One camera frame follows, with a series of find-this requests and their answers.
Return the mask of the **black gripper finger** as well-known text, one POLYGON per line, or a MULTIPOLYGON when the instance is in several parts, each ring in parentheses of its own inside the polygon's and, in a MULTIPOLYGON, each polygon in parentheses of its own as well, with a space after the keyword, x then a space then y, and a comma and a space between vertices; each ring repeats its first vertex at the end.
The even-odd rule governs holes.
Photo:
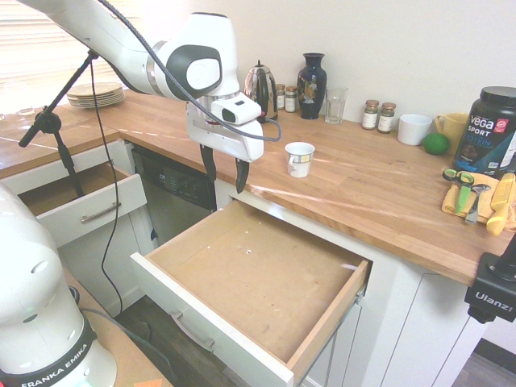
POLYGON ((241 159, 235 160, 236 170, 237 170, 237 178, 235 183, 236 192, 241 194, 244 191, 244 188, 247 184, 250 164, 241 159))
POLYGON ((202 161, 206 169, 206 175, 210 181, 216 180, 216 166, 214 163, 213 149, 206 145, 200 146, 202 161))

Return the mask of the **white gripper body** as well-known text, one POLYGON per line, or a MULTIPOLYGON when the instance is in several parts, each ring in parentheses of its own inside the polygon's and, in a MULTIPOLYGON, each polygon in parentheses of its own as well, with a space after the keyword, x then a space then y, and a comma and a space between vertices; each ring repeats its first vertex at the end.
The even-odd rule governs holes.
POLYGON ((222 125, 209 124, 192 102, 186 103, 186 130, 192 141, 236 159, 253 162, 264 154, 262 139, 237 134, 222 125))

